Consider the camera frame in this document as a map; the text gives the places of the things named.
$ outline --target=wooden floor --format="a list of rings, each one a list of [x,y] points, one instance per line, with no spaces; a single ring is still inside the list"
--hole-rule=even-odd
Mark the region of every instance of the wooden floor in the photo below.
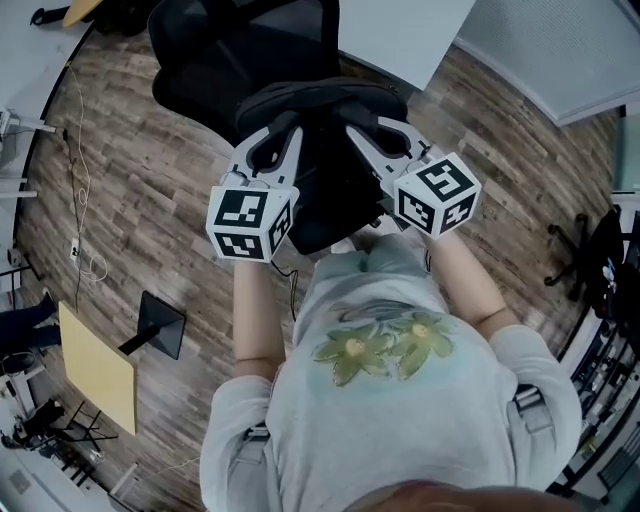
[[[78,309],[101,336],[118,345],[136,328],[143,290],[187,311],[179,361],[152,348],[134,357],[139,368],[139,434],[104,444],[98,476],[112,486],[133,462],[141,477],[128,500],[146,510],[203,510],[198,462],[154,473],[198,457],[216,388],[231,370],[232,273],[217,261],[205,233],[210,187],[225,171],[231,148],[214,133],[164,110],[151,96],[158,69],[148,36],[93,34],[73,63],[85,104],[82,148],[91,172],[84,252],[101,254],[108,276],[82,280]],[[557,223],[572,230],[576,214],[600,217],[608,208],[614,115],[555,128],[521,94],[457,49],[451,49],[428,90],[410,102],[411,122],[446,151],[457,151],[484,184],[475,219],[461,230],[524,322],[554,352],[564,345],[580,304],[567,285],[545,288],[543,278],[568,255],[547,234]],[[87,186],[78,161],[80,102],[69,73],[47,117],[69,130],[76,187]],[[69,260],[77,236],[66,148],[42,135],[29,171],[37,200],[26,203],[18,244],[57,299],[74,303],[77,272]],[[291,246],[280,265],[300,270],[299,297],[313,258]],[[103,271],[99,262],[96,272]],[[32,279],[28,301],[40,294]],[[274,274],[287,335],[287,280]],[[58,349],[45,358],[46,379],[69,408],[81,396],[64,381]]]

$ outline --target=power cord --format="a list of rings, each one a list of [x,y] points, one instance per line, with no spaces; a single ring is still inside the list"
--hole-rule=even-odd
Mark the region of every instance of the power cord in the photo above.
[[[296,305],[296,289],[298,288],[299,272],[298,270],[294,269],[291,272],[286,273],[280,267],[278,267],[278,265],[276,265],[273,261],[271,262],[271,264],[273,265],[273,268],[275,268],[282,277],[289,278],[289,284],[291,286],[291,291],[289,294],[289,307],[291,308],[291,316],[293,317],[293,321],[295,322],[297,320],[295,305]]]
[[[76,84],[76,88],[78,89],[78,96],[80,98],[80,126],[78,129],[78,154],[80,155],[80,161],[82,162],[84,170],[87,173],[87,188],[80,187],[78,189],[78,201],[80,202],[80,205],[83,206],[82,216],[78,218],[78,210],[76,206],[76,190],[75,190],[75,182],[74,182],[74,174],[73,174],[74,161],[71,160],[71,151],[70,151],[71,148],[69,146],[69,141],[68,141],[69,135],[67,130],[64,130],[62,137],[65,139],[65,142],[67,143],[67,148],[69,149],[69,161],[71,164],[70,166],[71,167],[71,186],[73,188],[73,206],[75,209],[76,223],[78,227],[78,257],[76,258],[76,261],[74,263],[74,266],[78,270],[78,284],[76,286],[76,310],[77,310],[80,278],[84,277],[85,279],[87,279],[88,281],[91,281],[92,283],[98,283],[100,281],[103,281],[107,277],[107,275],[109,274],[109,267],[107,265],[107,260],[105,260],[102,255],[98,254],[96,256],[93,256],[89,261],[89,270],[88,271],[82,270],[82,233],[84,231],[84,219],[85,219],[85,216],[87,215],[87,208],[89,206],[89,194],[91,193],[91,173],[89,172],[89,168],[87,167],[87,162],[85,161],[84,154],[82,153],[82,125],[84,124],[84,98],[82,96],[82,90],[80,89],[80,83],[78,82],[78,78],[76,77],[73,67],[71,66],[71,62],[67,62],[66,67],[68,67],[69,71],[71,71],[71,76],[73,77],[73,81]],[[102,261],[102,264],[104,265],[104,274],[101,277],[96,277],[96,274],[93,271],[93,264],[96,260]]]
[[[157,473],[152,473],[151,475],[149,475],[146,478],[139,479],[138,480],[138,484],[143,484],[145,482],[148,482],[149,480],[153,480],[155,477],[157,477],[158,475],[161,475],[162,473],[166,473],[167,471],[172,471],[174,469],[183,468],[183,467],[187,466],[188,464],[191,464],[193,462],[197,462],[199,460],[200,460],[200,457],[196,457],[195,459],[190,459],[190,460],[188,460],[186,462],[183,462],[182,464],[178,464],[176,466],[170,466],[168,468],[164,468],[164,469],[158,471]]]
[[[69,176],[71,176],[71,190],[73,191],[73,212],[76,216],[76,229],[78,230],[78,251],[80,250],[81,238],[80,238],[80,217],[78,217],[78,205],[76,204],[76,180],[73,174],[73,168],[76,165],[76,159],[71,158],[71,144],[69,144],[69,132],[67,132],[66,128],[62,130],[62,139],[67,145],[67,157],[69,158]],[[80,291],[80,280],[82,279],[82,274],[78,272],[78,280],[76,282],[76,292],[75,292],[75,306],[76,311],[78,311],[78,292]]]

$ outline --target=floral print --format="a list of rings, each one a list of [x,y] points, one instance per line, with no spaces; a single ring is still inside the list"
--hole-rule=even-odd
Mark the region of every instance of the floral print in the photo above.
[[[377,378],[390,377],[386,360],[392,358],[397,359],[398,378],[407,380],[424,366],[432,352],[439,358],[451,355],[450,334],[440,317],[418,312],[379,324],[330,332],[329,340],[316,351],[315,360],[333,364],[333,382],[340,387],[351,382],[361,370]]]

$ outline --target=white cable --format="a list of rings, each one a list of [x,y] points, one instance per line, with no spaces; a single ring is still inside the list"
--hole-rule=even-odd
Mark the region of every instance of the white cable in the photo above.
[[[84,155],[82,154],[82,124],[84,123],[84,98],[82,97],[82,90],[80,89],[78,78],[76,77],[76,74],[73,71],[73,68],[71,67],[71,62],[67,62],[67,67],[69,68],[69,71],[71,71],[71,76],[73,76],[73,81],[76,83],[76,88],[78,89],[78,95],[80,96],[80,127],[78,129],[78,154],[80,155],[80,161],[84,166],[84,170],[87,173],[87,188],[85,189],[81,187],[80,189],[78,189],[78,202],[80,203],[81,206],[83,206],[83,209],[82,209],[82,216],[80,218],[80,225],[78,227],[79,254],[74,262],[74,266],[76,267],[78,272],[80,272],[80,275],[82,277],[91,281],[92,283],[98,283],[100,281],[103,281],[109,274],[109,267],[107,265],[107,260],[105,260],[103,256],[101,256],[100,254],[97,254],[96,256],[91,258],[91,260],[89,261],[88,272],[85,270],[82,270],[81,268],[82,267],[82,250],[81,250],[82,249],[82,231],[84,229],[84,218],[87,214],[87,207],[89,206],[89,194],[91,193],[91,173],[89,172],[89,168],[87,167],[87,162],[85,162]],[[102,261],[102,264],[104,265],[104,275],[102,277],[96,277],[96,274],[93,271],[93,263],[95,260]]]
[[[200,457],[196,457],[195,459],[188,460],[186,462],[183,462],[182,464],[178,464],[177,466],[170,466],[168,468],[164,468],[164,469],[158,471],[157,473],[152,473],[148,477],[138,480],[138,483],[142,484],[144,482],[148,482],[149,480],[152,480],[153,478],[157,477],[158,475],[161,475],[162,473],[165,473],[166,471],[171,471],[173,469],[180,469],[180,468],[185,467],[187,464],[191,464],[192,462],[196,462],[196,461],[199,461],[199,460],[200,460]]]

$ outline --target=white table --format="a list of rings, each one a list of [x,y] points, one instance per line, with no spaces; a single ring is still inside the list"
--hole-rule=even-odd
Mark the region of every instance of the white table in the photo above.
[[[6,138],[17,137],[16,132],[21,132],[22,130],[42,130],[49,133],[55,133],[56,131],[55,128],[47,126],[40,119],[20,117],[7,109],[0,110],[0,156],[2,156]],[[2,187],[0,199],[37,197],[38,193],[35,191],[20,191],[20,185],[26,182],[25,178],[2,178],[0,176],[0,186],[8,185],[12,189],[10,192],[5,192],[4,187]]]
[[[340,50],[424,90],[475,0],[341,0]]]

